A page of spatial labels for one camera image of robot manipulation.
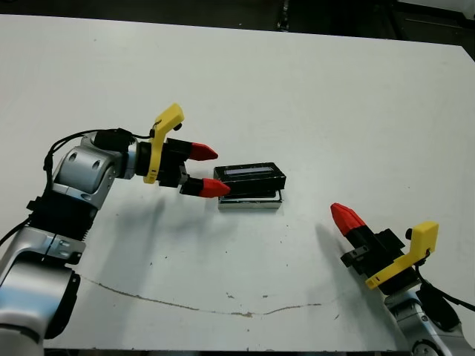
white tabletop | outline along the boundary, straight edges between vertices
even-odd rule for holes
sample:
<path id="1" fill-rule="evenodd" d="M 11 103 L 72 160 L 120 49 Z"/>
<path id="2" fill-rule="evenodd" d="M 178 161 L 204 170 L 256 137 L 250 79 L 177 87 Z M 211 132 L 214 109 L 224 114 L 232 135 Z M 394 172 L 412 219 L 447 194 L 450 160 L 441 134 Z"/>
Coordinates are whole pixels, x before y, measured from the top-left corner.
<path id="1" fill-rule="evenodd" d="M 41 195 L 58 138 L 148 133 L 172 102 L 173 137 L 216 165 L 275 162 L 277 211 L 116 181 L 86 240 L 79 299 L 48 346 L 98 349 L 387 350 L 404 339 L 381 294 L 346 269 L 330 204 L 400 237 L 440 223 L 422 268 L 475 300 L 475 64 L 460 47 L 0 16 L 1 232 Z M 475 345 L 474 314 L 456 308 Z"/>

black rectangular object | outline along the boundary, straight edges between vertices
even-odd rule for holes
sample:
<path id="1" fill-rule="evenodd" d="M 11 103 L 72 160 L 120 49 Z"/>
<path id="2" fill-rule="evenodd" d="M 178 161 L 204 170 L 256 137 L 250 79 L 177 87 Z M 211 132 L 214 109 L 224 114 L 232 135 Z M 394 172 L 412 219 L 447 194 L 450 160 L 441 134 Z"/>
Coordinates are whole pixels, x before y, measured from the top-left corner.
<path id="1" fill-rule="evenodd" d="M 231 188 L 230 195 L 278 191 L 284 189 L 286 179 L 272 162 L 215 167 L 214 178 Z"/>

stain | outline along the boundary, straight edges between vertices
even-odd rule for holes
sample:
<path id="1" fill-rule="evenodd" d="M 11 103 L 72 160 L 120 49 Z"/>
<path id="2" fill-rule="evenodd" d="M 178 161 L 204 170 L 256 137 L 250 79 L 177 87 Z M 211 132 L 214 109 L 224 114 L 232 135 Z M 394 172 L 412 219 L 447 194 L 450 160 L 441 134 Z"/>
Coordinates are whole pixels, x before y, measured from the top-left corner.
<path id="1" fill-rule="evenodd" d="M 105 286 L 100 282 L 96 282 L 95 280 L 90 280 L 89 278 L 87 278 L 83 275 L 81 275 L 81 278 L 83 280 L 87 280 L 88 282 L 95 284 L 96 286 L 104 288 L 108 291 L 123 295 L 124 297 L 131 297 L 131 298 L 135 298 L 135 299 L 138 299 L 138 300 L 143 300 L 143 301 L 146 301 L 146 302 L 163 304 L 164 306 L 173 306 L 175 308 L 181 308 L 181 309 L 186 309 L 186 310 L 190 310 L 190 311 L 193 311 L 193 312 L 202 312 L 202 313 L 209 313 L 209 314 L 233 315 L 233 316 L 238 316 L 238 317 L 253 317 L 255 315 L 260 315 L 262 317 L 262 316 L 271 315 L 271 314 L 274 314 L 274 313 L 283 312 L 283 311 L 290 310 L 290 309 L 300 309 L 300 308 L 306 308 L 306 307 L 310 307 L 310 306 L 321 306 L 320 303 L 309 303 L 309 304 L 302 304 L 302 305 L 299 305 L 299 306 L 284 306 L 283 308 L 271 310 L 271 311 L 268 311 L 268 312 L 265 312 L 265 313 L 262 313 L 262 312 L 257 313 L 257 312 L 253 312 L 253 311 L 248 311 L 247 313 L 242 313 L 240 311 L 226 312 L 226 311 L 217 311 L 217 310 L 205 310 L 205 309 L 194 308 L 192 306 L 184 306 L 184 305 L 181 305 L 181 304 L 170 303 L 170 302 L 167 302 L 167 301 L 164 301 L 164 300 L 142 297 L 141 295 L 127 293 L 125 291 L 119 291 L 117 289 Z"/>
<path id="2" fill-rule="evenodd" d="M 126 293 L 124 291 L 118 291 L 114 288 L 111 288 L 111 287 L 107 287 L 107 286 L 104 286 L 102 283 L 99 283 L 99 282 L 95 282 L 93 280 L 89 280 L 88 278 L 84 277 L 84 276 L 81 276 L 82 278 L 84 278 L 85 280 L 99 286 L 99 287 L 102 287 L 104 289 L 107 289 L 108 291 L 112 291 L 114 293 L 117 293 L 117 294 L 120 294 L 120 295 L 124 295 L 126 297 L 132 297 L 132 298 L 135 298 L 135 299 L 138 299 L 138 300 L 146 300 L 148 302 L 152 302 L 152 303 L 159 303 L 159 304 L 163 304 L 163 305 L 166 305 L 166 306 L 174 306 L 174 307 L 177 307 L 177 308 L 183 308 L 183 309 L 188 309 L 188 310 L 193 310 L 193 311 L 199 311 L 198 308 L 192 308 L 191 306 L 182 306 L 180 304 L 175 304 L 175 303 L 170 303 L 170 302 L 165 302 L 163 300 L 157 300 L 157 299 L 151 299 L 151 298 L 147 298 L 147 297 L 142 297 L 138 294 L 130 294 L 130 293 Z"/>
<path id="3" fill-rule="evenodd" d="M 254 315 L 254 313 L 251 313 L 250 311 L 248 311 L 247 313 L 240 313 L 238 311 L 234 311 L 232 313 L 229 313 L 230 315 L 239 315 L 240 317 L 252 317 L 252 315 Z"/>
<path id="4" fill-rule="evenodd" d="M 271 315 L 277 312 L 282 312 L 283 310 L 289 310 L 289 309 L 299 309 L 299 308 L 305 308 L 306 306 L 321 306 L 320 303 L 310 303 L 310 304 L 302 304 L 301 306 L 284 306 L 283 308 L 279 308 L 276 310 L 268 311 L 267 313 L 263 313 L 263 315 Z"/>

